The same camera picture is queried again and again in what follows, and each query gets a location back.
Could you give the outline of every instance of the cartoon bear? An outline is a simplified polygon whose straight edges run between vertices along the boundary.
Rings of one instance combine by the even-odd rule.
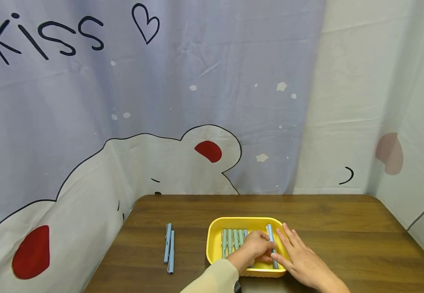
[[[80,292],[126,216],[147,194],[237,194],[223,174],[240,160],[221,127],[180,140],[143,133],[110,139],[80,163],[57,200],[28,204],[0,223],[0,293]]]

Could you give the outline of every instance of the hand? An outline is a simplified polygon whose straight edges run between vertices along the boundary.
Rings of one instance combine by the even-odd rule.
[[[287,224],[283,224],[286,236],[277,229],[291,262],[275,253],[271,257],[283,265],[300,283],[319,290],[323,293],[350,293],[345,284],[329,269],[326,263],[307,247],[295,230],[290,231]]]
[[[263,231],[252,231],[246,237],[243,246],[230,254],[227,259],[241,274],[247,267],[251,266],[255,260],[260,262],[272,262],[270,258],[271,249],[276,247],[275,242],[269,241],[269,236]]]

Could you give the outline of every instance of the light blue pen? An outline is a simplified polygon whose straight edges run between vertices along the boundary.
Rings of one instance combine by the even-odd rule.
[[[233,253],[233,234],[231,234],[231,229],[228,229],[228,255]]]
[[[243,230],[238,230],[238,238],[239,238],[239,247],[243,246],[244,244],[244,238],[243,238]]]
[[[233,244],[235,245],[235,251],[237,251],[239,249],[239,239],[236,229],[233,229]]]
[[[166,246],[165,246],[165,258],[163,259],[163,263],[168,263],[169,259],[169,242],[171,241],[171,223],[166,225]]]
[[[269,241],[274,242],[274,232],[272,231],[272,225],[268,224],[266,227],[267,234],[269,235]],[[279,269],[279,264],[273,259],[272,266],[274,269]]]
[[[174,230],[171,231],[171,248],[169,250],[168,274],[174,273]]]
[[[222,258],[226,258],[226,229],[222,231]]]
[[[248,237],[248,229],[244,229],[244,238]]]

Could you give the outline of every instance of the beige sleeve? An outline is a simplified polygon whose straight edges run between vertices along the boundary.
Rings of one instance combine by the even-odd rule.
[[[236,268],[227,259],[219,259],[181,293],[234,293],[238,278]]]

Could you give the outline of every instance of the wooden table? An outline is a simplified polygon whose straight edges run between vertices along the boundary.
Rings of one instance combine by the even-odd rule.
[[[424,251],[367,195],[148,195],[141,198],[85,293],[178,293],[208,266],[209,224],[221,216],[288,223],[353,293],[424,292]],[[166,224],[175,230],[174,274],[163,264]],[[314,292],[289,274],[240,278],[243,293]]]

